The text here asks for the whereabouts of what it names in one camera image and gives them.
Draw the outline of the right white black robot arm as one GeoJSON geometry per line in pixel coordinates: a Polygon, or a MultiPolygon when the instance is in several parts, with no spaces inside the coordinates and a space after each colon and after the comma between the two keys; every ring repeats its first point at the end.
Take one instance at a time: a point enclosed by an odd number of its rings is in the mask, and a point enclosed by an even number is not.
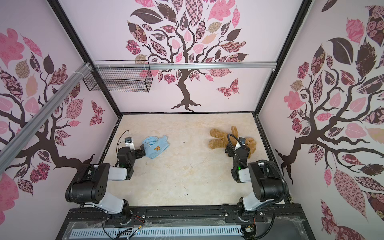
{"type": "Polygon", "coordinates": [[[237,183],[250,183],[252,191],[240,198],[235,214],[241,222],[249,222],[247,214],[269,211],[282,202],[288,193],[287,183],[279,168],[271,161],[259,160],[248,163],[250,148],[245,145],[226,146],[225,153],[233,158],[232,178],[237,183]]]}

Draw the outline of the light blue bear shirt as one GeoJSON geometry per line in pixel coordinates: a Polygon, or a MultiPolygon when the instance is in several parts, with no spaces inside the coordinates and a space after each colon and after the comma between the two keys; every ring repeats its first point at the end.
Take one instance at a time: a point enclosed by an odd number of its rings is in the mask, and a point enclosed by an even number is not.
{"type": "Polygon", "coordinates": [[[166,135],[162,137],[150,136],[143,140],[146,156],[150,159],[155,159],[164,152],[170,144],[166,135]]]}

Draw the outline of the horizontal aluminium rail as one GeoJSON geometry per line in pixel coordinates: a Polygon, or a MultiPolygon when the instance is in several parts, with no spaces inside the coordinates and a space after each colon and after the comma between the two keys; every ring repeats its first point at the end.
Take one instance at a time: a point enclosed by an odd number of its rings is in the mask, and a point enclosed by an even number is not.
{"type": "Polygon", "coordinates": [[[239,63],[161,63],[161,64],[94,64],[96,68],[145,68],[151,70],[188,70],[188,69],[275,69],[276,62],[239,62],[239,63]]]}

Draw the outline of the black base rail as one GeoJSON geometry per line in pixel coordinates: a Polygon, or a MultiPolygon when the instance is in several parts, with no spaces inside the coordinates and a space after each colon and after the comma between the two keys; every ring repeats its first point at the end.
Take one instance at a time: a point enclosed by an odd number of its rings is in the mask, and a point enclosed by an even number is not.
{"type": "Polygon", "coordinates": [[[271,210],[247,212],[238,205],[211,206],[168,206],[168,207],[131,207],[131,217],[106,214],[99,209],[75,208],[69,210],[64,223],[103,221],[107,226],[134,226],[144,224],[170,223],[178,220],[223,220],[225,223],[245,225],[262,222],[272,214],[277,217],[291,217],[298,210],[298,205],[278,204],[271,210]]]}

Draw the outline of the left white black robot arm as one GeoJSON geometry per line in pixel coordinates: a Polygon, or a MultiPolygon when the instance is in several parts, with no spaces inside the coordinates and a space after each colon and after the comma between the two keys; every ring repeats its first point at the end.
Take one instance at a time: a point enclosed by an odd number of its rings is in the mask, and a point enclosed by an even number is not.
{"type": "Polygon", "coordinates": [[[131,221],[143,222],[141,216],[135,216],[129,203],[112,195],[107,190],[108,182],[129,181],[134,174],[137,159],[146,155],[143,145],[139,149],[123,147],[118,150],[117,165],[83,164],[69,184],[65,198],[69,203],[88,206],[131,221]]]}

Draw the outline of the diagonal aluminium rail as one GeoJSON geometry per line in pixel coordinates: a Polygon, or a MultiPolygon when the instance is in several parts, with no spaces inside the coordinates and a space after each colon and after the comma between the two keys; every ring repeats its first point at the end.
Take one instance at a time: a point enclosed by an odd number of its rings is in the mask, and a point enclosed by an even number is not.
{"type": "Polygon", "coordinates": [[[48,102],[32,117],[32,119],[23,127],[1,151],[1,173],[3,173],[10,163],[16,158],[22,148],[31,140],[45,121],[53,114],[54,110],[64,101],[70,91],[79,83],[86,74],[91,71],[89,63],[83,63],[63,86],[54,94],[48,102]]]}

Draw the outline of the brown teddy bear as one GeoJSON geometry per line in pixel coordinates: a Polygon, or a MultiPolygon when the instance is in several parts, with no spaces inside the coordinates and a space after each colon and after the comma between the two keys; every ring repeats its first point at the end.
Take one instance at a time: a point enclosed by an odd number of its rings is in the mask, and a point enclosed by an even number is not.
{"type": "MultiPolygon", "coordinates": [[[[210,135],[214,139],[211,139],[209,141],[209,148],[210,149],[218,149],[218,148],[226,148],[227,145],[229,144],[227,135],[228,133],[218,130],[218,129],[211,129],[210,130],[210,135]]],[[[248,159],[251,158],[252,154],[256,151],[257,149],[257,142],[250,137],[245,137],[245,145],[250,149],[250,153],[248,156],[248,159]]]]}

